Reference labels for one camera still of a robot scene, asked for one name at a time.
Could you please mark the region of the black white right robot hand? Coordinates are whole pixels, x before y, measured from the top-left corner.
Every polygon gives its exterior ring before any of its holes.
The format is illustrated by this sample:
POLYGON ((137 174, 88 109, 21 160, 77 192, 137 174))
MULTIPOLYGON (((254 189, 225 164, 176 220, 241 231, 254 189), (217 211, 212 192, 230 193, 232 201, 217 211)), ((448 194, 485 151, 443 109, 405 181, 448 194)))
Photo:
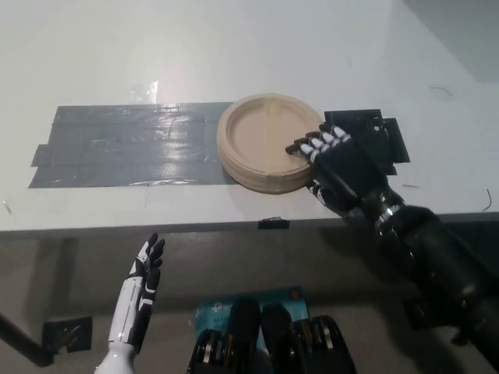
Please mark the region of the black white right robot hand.
POLYGON ((388 184, 376 161, 350 134, 336 125, 321 124, 285 148, 313 170, 307 187, 338 214, 361 210, 371 222, 392 215, 404 200, 388 184))

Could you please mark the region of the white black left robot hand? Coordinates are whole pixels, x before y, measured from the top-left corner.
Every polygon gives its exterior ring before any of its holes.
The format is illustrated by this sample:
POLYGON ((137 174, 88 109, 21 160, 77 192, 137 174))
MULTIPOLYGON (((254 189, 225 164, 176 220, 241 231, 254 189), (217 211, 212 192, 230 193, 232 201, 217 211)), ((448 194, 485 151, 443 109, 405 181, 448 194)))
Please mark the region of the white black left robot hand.
POLYGON ((143 345, 161 278, 165 241, 152 234, 133 260, 122 283, 108 335, 110 342, 133 346, 138 354, 143 345))

